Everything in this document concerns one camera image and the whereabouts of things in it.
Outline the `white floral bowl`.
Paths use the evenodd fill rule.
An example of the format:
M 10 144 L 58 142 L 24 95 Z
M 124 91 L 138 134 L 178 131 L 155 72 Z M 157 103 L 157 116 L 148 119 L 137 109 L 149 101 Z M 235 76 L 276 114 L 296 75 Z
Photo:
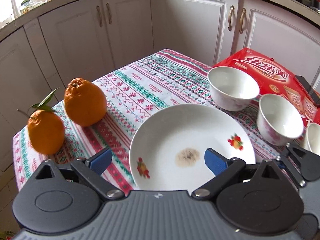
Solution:
M 292 103 L 279 95 L 265 94 L 259 99 L 257 128 L 267 142 L 282 146 L 299 138 L 304 125 Z
M 316 155 L 320 155 L 320 125 L 310 123 L 306 129 L 301 147 Z
M 227 111 L 242 111 L 260 93 L 259 85 L 253 77 L 233 67 L 212 68 L 207 79 L 212 100 Z

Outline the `white plate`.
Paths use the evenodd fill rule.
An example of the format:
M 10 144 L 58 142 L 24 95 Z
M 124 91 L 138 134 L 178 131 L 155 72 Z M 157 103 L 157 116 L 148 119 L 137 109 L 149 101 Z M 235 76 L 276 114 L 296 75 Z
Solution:
M 205 151 L 255 164 L 252 143 L 243 127 L 214 107 L 182 104 L 150 116 L 130 146 L 130 168 L 139 190 L 193 192 L 215 174 Z

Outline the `white kitchen cabinets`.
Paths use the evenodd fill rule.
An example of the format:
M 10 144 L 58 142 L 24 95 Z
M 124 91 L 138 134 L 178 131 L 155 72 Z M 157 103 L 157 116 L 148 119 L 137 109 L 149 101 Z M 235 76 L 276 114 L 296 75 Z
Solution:
M 319 84 L 319 14 L 295 0 L 51 0 L 1 29 L 1 156 L 28 108 L 164 48 L 214 65 L 244 47 Z

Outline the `orange with leaf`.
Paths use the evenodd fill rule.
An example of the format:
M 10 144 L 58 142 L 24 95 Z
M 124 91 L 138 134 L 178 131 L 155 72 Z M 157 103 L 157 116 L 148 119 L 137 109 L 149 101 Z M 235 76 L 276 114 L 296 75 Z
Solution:
M 48 105 L 56 90 L 52 90 L 41 102 L 30 106 L 34 110 L 31 114 L 17 109 L 28 118 L 27 130 L 33 149 L 44 155 L 57 153 L 65 139 L 63 122 Z

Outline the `bumpy orange without leaf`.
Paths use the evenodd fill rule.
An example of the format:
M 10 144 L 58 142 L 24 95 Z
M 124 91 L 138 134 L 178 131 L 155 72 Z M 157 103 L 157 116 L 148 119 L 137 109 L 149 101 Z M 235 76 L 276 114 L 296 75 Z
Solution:
M 64 94 L 64 104 L 68 117 L 82 127 L 97 123 L 107 112 L 104 92 L 95 84 L 80 77 L 68 84 Z

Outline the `black smartphone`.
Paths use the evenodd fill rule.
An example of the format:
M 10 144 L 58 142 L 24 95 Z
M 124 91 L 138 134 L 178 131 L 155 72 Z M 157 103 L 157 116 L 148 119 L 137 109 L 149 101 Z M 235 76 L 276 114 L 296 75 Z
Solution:
M 306 93 L 306 96 L 308 99 L 311 100 L 311 102 L 319 108 L 320 106 L 320 98 L 317 92 L 311 87 L 311 85 L 308 83 L 308 81 L 300 75 L 295 75 L 295 80 L 299 83 L 300 87 L 304 90 Z

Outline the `red drink carton box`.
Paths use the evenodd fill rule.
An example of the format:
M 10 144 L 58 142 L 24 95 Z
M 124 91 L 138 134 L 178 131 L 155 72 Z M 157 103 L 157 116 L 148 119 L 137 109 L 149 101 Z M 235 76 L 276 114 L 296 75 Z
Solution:
M 291 102 L 299 111 L 304 126 L 311 122 L 319 124 L 319 107 L 311 101 L 310 95 L 295 75 L 274 61 L 250 48 L 244 48 L 213 67 L 233 67 L 253 77 L 260 88 L 260 95 L 276 94 Z

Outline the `patterned red green tablecloth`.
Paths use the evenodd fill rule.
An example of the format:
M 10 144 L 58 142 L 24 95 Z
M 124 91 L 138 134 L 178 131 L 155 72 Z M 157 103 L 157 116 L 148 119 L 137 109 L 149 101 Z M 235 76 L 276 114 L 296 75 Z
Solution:
M 267 142 L 257 128 L 259 95 L 238 112 L 214 103 L 207 79 L 209 67 L 170 49 L 163 49 L 91 82 L 105 94 L 107 112 L 97 123 L 82 127 L 65 110 L 64 99 L 55 105 L 65 128 L 59 151 L 44 155 L 30 143 L 27 126 L 13 138 L 14 168 L 21 189 L 42 162 L 68 163 L 89 158 L 104 148 L 112 151 L 112 163 L 103 176 L 124 193 L 138 189 L 130 168 L 131 141 L 140 126 L 153 114 L 171 106 L 194 104 L 214 107 L 231 116 L 247 133 L 255 153 L 255 163 L 274 159 L 283 146 Z

